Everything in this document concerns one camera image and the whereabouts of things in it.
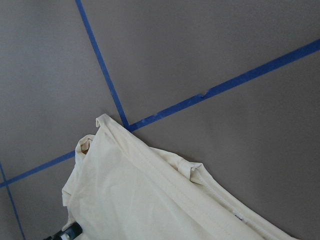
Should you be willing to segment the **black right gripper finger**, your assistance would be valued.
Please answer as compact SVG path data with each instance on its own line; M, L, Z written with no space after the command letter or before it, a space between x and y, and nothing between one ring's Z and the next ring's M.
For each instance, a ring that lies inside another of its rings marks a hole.
M82 227L78 223L73 223L65 230L60 230L56 234L48 236L46 240L75 240L82 233Z

